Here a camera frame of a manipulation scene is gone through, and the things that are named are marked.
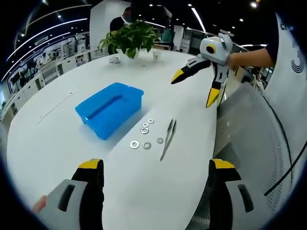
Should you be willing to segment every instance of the metal washer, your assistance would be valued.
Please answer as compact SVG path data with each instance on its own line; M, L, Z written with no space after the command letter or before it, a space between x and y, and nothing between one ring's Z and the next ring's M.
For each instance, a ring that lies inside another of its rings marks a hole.
M143 123L143 127L144 128L148 128L149 127L149 124L147 122Z
M158 143L158 144L163 144L163 142L164 142L163 138L158 138L158 139L157 139L157 143Z
M151 147L152 147L152 145L151 145L150 142L144 142L144 143L143 143L143 148L144 148L145 150L149 150Z
M149 129L148 128L141 128L141 133L142 134L147 134L147 133L149 133Z
M138 141L136 141L136 140L133 140L131 143L130 143L130 147L132 148L132 149L137 149L138 147L140 146L140 144L139 144L139 142Z

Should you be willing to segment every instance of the potted plant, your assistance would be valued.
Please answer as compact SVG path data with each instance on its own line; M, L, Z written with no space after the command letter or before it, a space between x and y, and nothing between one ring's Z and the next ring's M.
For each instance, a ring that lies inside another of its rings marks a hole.
M108 33L106 38L100 41L98 48L102 51L104 47L110 46L113 53L117 50L130 59L134 59L141 48L149 52L157 38L151 26L145 22L136 21L131 25L123 26L115 35Z

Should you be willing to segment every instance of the black sleeve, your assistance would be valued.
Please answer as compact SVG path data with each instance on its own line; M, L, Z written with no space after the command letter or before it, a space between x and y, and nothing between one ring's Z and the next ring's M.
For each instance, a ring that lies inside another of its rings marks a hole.
M121 18L115 18L110 23L110 31L117 31L120 28L122 28L124 25L124 22Z
M279 46L279 35L278 35L278 25L276 25L272 31L270 41L268 45L265 47L270 57L274 61L274 63L276 63L277 60L278 46Z

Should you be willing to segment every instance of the white wall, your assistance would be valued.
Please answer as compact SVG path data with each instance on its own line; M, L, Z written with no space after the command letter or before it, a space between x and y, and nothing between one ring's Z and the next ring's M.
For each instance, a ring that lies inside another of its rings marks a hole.
M114 18L120 17L130 2L120 0L104 0L91 10L90 19L90 45L97 49L99 42L110 32L110 23Z
M182 41L183 32L184 32L183 26L175 25L174 32L175 32L174 45L177 47L177 50L180 50L181 41Z
M1 87L1 89L0 89L1 94L3 95L4 100L6 100L6 102L7 102L11 97L9 87L8 87L8 79L1 82L0 87Z

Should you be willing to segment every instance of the black ceiling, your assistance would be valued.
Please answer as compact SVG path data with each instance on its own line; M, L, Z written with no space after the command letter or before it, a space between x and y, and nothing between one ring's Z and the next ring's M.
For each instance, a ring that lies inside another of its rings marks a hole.
M88 31L90 10L92 6L99 2L101 0L27 0L7 2L5 6L7 8L6 12L11 13L2 15L4 17L2 21L7 22L8 25L5 27L5 37L2 42L0 74L3 76L12 66L12 60L19 59L29 51L29 46L32 46L40 38L47 36L49 32L36 37L33 41L24 45L16 52L16 56L10 59L10 62L5 62L15 47L20 46L33 35L47 28L67 21L88 18L86 21L57 27L50 31L50 33L57 36L70 31L73 33L79 33L81 30ZM265 44L270 38L272 27L276 26L275 15L267 1L262 0L255 9L250 6L251 2L252 0L133 0L133 4L139 9L142 18L150 22L156 22L152 21L152 18L155 16L154 6L161 4L173 14L173 17L179 19L178 21L175 20L175 23L180 25L184 23L185 26L201 30L201 26L191 7L188 6L188 4L192 4L192 7L200 15L207 32L217 34L220 29L223 29L233 33L235 35L233 41L240 45ZM54 11L72 6L84 7L63 10L48 15ZM29 23L32 24L25 30L26 25Z

